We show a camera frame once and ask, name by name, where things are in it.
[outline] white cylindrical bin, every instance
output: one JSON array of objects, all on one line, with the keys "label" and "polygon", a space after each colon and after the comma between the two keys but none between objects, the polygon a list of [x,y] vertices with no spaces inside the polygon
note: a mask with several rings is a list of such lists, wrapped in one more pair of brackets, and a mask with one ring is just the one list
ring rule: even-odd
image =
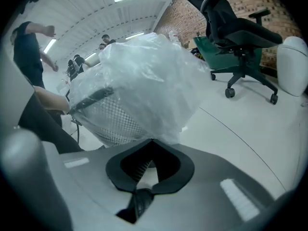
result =
[{"label": "white cylindrical bin", "polygon": [[281,89],[300,96],[308,85],[308,48],[298,37],[288,37],[277,49],[277,75]]}]

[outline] green box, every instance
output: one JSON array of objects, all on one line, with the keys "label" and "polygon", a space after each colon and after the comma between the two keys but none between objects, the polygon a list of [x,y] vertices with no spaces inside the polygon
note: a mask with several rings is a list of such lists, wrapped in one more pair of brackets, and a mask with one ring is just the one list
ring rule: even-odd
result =
[{"label": "green box", "polygon": [[[193,38],[199,52],[208,63],[211,69],[222,69],[238,66],[239,60],[233,54],[219,54],[220,49],[213,45],[206,36]],[[253,69],[260,69],[262,49],[254,50],[255,56],[247,63],[247,66]]]}]

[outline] dark t-shirt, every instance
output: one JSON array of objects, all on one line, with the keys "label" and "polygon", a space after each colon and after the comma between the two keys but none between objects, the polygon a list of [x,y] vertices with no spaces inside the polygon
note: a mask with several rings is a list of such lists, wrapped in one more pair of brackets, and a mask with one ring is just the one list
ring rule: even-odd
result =
[{"label": "dark t-shirt", "polygon": [[[81,64],[84,64],[84,63],[85,63],[85,59],[83,59],[83,58],[80,57],[80,56],[79,56],[79,57],[76,57],[74,60],[75,60],[75,62],[77,63],[77,65],[78,65],[79,67],[80,67]],[[79,72],[78,72],[78,73],[80,74],[80,73],[82,73],[82,72],[83,72],[83,68],[81,67],[81,68],[79,69]]]},{"label": "dark t-shirt", "polygon": [[115,42],[116,42],[116,41],[115,41],[114,39],[112,39],[112,40],[109,41],[108,44],[106,44],[106,46],[107,46],[107,45],[110,45],[110,44],[112,44],[112,43],[115,43]]},{"label": "dark t-shirt", "polygon": [[24,22],[17,29],[14,42],[14,61],[19,68],[36,66],[43,71],[37,37],[35,33],[25,34],[29,23],[31,22]]}]

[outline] chair base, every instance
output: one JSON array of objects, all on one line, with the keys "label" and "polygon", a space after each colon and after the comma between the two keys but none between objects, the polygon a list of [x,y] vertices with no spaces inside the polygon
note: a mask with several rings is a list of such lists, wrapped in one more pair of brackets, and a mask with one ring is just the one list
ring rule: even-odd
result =
[{"label": "chair base", "polygon": [[235,90],[232,87],[232,85],[237,82],[240,78],[245,78],[245,76],[250,76],[257,81],[261,82],[263,85],[267,86],[271,90],[274,91],[274,93],[271,96],[270,102],[272,104],[276,104],[278,100],[278,89],[270,83],[267,79],[265,79],[265,76],[260,73],[257,70],[254,70],[252,68],[249,68],[246,66],[246,60],[245,56],[239,57],[240,59],[240,65],[239,66],[234,66],[234,67],[228,67],[228,68],[222,68],[222,69],[217,69],[217,70],[212,70],[211,71],[211,77],[212,80],[216,79],[216,76],[214,74],[218,73],[233,73],[233,77],[228,81],[227,84],[227,89],[225,91],[226,97],[227,98],[232,98],[235,96]]}]

